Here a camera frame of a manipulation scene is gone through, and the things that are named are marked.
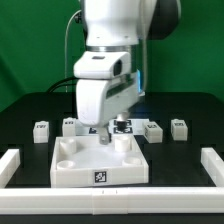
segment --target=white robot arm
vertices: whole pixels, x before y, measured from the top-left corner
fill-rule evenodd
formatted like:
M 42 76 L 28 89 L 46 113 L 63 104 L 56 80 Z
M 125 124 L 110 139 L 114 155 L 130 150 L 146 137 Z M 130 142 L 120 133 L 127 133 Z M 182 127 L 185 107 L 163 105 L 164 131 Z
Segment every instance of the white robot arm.
M 98 128 L 101 144 L 110 141 L 109 120 L 118 114 L 126 119 L 123 112 L 138 102 L 135 49 L 139 39 L 148 39 L 153 20 L 158 20 L 159 1 L 81 0 L 88 36 L 87 51 L 74 65 L 74 75 L 80 78 L 77 113 L 83 125 Z M 179 0 L 167 1 L 180 15 Z

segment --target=black table surface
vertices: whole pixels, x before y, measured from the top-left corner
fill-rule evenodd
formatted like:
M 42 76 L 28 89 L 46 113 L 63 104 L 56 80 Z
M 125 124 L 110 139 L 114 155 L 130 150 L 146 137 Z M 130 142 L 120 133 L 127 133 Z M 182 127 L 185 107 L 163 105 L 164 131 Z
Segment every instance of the black table surface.
M 50 187 L 55 137 L 62 136 L 64 118 L 75 117 L 74 93 L 32 93 L 0 113 L 0 153 L 20 149 L 21 165 L 7 188 Z M 149 144 L 135 136 L 148 164 L 149 183 L 124 186 L 215 186 L 200 163 L 201 148 L 213 147 L 224 159 L 224 104 L 206 93 L 149 93 L 130 109 L 131 118 L 148 118 L 163 129 L 163 143 Z M 172 119 L 188 126 L 186 142 L 173 141 Z M 48 143 L 33 143 L 37 121 L 49 121 Z M 224 214 L 129 215 L 2 215 L 0 223 L 223 223 Z

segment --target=white plastic part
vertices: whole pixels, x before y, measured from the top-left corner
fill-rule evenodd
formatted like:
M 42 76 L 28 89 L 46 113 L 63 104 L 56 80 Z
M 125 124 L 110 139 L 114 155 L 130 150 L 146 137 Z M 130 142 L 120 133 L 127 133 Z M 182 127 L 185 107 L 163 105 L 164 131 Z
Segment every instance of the white plastic part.
M 65 139 L 75 140 L 75 154 L 61 153 L 60 142 Z M 99 143 L 98 136 L 56 138 L 50 171 L 51 187 L 147 183 L 148 164 L 134 136 L 130 135 L 128 139 L 131 145 L 129 150 L 125 148 L 116 151 L 114 139 L 109 145 L 104 146 Z
M 9 149 L 0 159 L 0 188 L 7 185 L 19 165 L 19 149 Z
M 224 187 L 224 162 L 213 148 L 202 148 L 201 163 L 217 187 Z
M 63 120 L 63 124 L 62 124 L 63 137 L 72 137 L 76 135 L 75 124 L 76 124 L 75 118 L 69 117 Z
M 114 66 L 118 61 L 122 64 L 119 76 L 129 74 L 131 72 L 130 53 L 86 51 L 74 65 L 74 74 L 77 78 L 112 79 L 116 75 Z
M 143 135 L 149 143 L 161 143 L 163 141 L 163 130 L 154 122 L 143 122 Z
M 60 153 L 70 156 L 76 153 L 76 140 L 74 138 L 64 138 L 60 140 Z
M 174 141 L 187 141 L 188 128 L 184 120 L 171 120 L 171 134 Z
M 115 151 L 117 152 L 127 152 L 131 150 L 131 140 L 132 136 L 121 135 L 116 136 L 114 139 Z
M 2 189 L 0 214 L 223 213 L 224 188 Z
M 132 79 L 137 80 L 136 73 Z M 138 86 L 135 81 L 128 88 L 107 97 L 107 92 L 120 79 L 79 80 L 76 86 L 76 102 L 79 121 L 88 127 L 103 127 L 117 114 L 138 102 Z
M 33 129 L 34 143 L 47 143 L 49 138 L 49 122 L 36 122 Z

